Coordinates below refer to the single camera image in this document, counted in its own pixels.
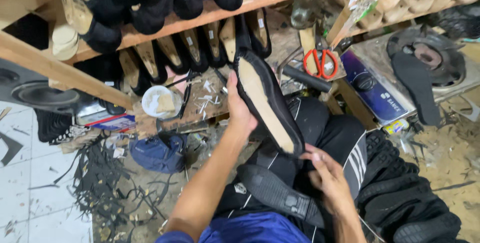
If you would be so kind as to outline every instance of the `knob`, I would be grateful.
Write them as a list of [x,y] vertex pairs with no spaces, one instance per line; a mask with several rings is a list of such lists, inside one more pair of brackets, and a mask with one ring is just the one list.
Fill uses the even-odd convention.
[[353,81],[352,86],[358,92],[366,92],[371,90],[377,81],[369,73],[359,74]]

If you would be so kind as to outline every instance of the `blue bag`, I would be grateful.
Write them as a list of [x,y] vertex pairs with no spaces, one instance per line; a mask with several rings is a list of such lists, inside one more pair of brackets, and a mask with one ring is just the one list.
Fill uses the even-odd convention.
[[135,139],[130,143],[130,154],[140,166],[161,173],[178,173],[185,167],[186,135],[159,135]]

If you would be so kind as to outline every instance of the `white stripe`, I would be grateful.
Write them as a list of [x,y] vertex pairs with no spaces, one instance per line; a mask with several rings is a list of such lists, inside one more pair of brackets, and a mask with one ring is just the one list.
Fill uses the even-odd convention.
[[301,105],[301,102],[302,102],[302,100],[299,99],[299,98],[297,98],[297,100],[299,100],[299,104],[298,104],[298,108],[297,108],[297,113],[295,114],[295,120],[297,120],[297,116],[299,115],[298,112],[300,111],[300,105]]
[[250,201],[250,198],[251,198],[251,197],[252,197],[252,196],[249,195],[249,197],[247,198],[247,201],[245,202],[245,204],[243,205],[243,207],[241,207],[240,209],[244,209],[244,208],[247,206],[248,201]]
[[360,147],[358,146],[358,144],[355,145],[355,148],[357,149],[357,152],[358,152],[358,155],[360,156],[360,161],[361,161],[361,167],[363,168],[363,172],[367,172],[367,168],[365,166],[365,162],[363,161],[363,156],[362,156],[362,152],[360,151]]
[[275,155],[275,157],[273,158],[272,162],[270,162],[270,165],[268,166],[267,169],[270,169],[270,166],[272,166],[273,161],[277,158],[278,155],[279,155],[279,153],[277,152],[276,155]]
[[[355,145],[358,144],[358,142],[360,141],[360,139],[367,134],[367,131],[364,131],[363,134],[360,136],[360,138],[357,140],[357,142],[355,143]],[[343,164],[343,170],[345,170],[345,165],[347,164],[347,161],[345,161],[345,163]]]
[[[353,161],[351,155],[348,157],[348,159],[349,159],[350,163],[352,164],[352,166],[355,167],[355,164],[354,164],[354,161]],[[355,175],[357,176],[358,184],[360,185],[360,177],[359,177],[359,174],[358,174],[357,170],[354,169],[353,167],[352,167],[353,172],[355,172]]]
[[315,233],[317,232],[317,227],[315,226],[315,230],[313,231],[314,235],[313,237],[311,237],[311,242],[313,243],[314,242],[314,239],[315,239]]
[[357,159],[357,165],[355,165],[354,168],[357,168],[357,170],[360,174],[360,181],[363,182],[363,174],[365,173],[365,171],[363,171],[363,173],[362,173],[362,170],[360,168],[360,160],[359,160],[359,157],[358,157],[358,154],[357,154],[357,150],[355,148],[353,148],[351,153],[353,153],[353,156],[355,157],[355,159]]

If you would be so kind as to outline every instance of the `label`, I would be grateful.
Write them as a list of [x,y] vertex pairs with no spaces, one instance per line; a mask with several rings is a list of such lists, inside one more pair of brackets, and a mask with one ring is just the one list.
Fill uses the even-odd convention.
[[188,43],[188,45],[190,45],[190,46],[194,45],[191,37],[187,37],[187,43]]

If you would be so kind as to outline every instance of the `wooden shelf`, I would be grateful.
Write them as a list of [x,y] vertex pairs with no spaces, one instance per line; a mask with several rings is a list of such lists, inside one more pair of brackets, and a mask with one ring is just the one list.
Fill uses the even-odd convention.
[[458,5],[458,4],[456,4],[455,2],[450,2],[449,4],[447,4],[447,6],[441,8],[440,10],[437,10],[437,11],[429,11],[429,12],[425,12],[425,13],[410,13],[410,12],[408,12],[407,14],[405,14],[402,17],[401,20],[395,21],[395,22],[392,22],[392,23],[382,22],[382,24],[380,26],[376,27],[376,28],[363,29],[363,28],[358,27],[357,24],[355,24],[351,28],[348,37],[355,36],[355,35],[358,35],[358,34],[362,34],[362,33],[365,33],[365,32],[369,32],[369,31],[372,31],[372,30],[376,30],[376,29],[384,27],[384,26],[393,25],[393,24],[400,23],[400,22],[403,22],[403,21],[406,21],[406,20],[414,19],[414,18],[424,16],[424,15],[427,15],[427,14],[430,14],[430,13],[436,13],[436,12],[439,12],[439,11],[444,10],[444,9],[448,9],[448,8],[456,6],[456,5]]
[[[163,28],[159,32],[152,35],[143,35],[138,33],[131,24],[124,26],[122,29],[122,43],[118,49],[127,48],[142,42],[153,40],[155,38],[171,35],[173,33],[181,32],[200,25],[205,25],[239,13],[245,13],[281,1],[285,0],[243,0],[243,5],[238,10],[230,12],[220,9],[213,0],[204,0],[204,11],[199,17],[191,20],[181,20],[174,13],[172,13],[165,19],[165,25]],[[75,62],[93,58],[99,54],[100,53],[93,51],[83,40],[79,40],[77,54],[68,61],[65,61],[65,63],[71,65]]]

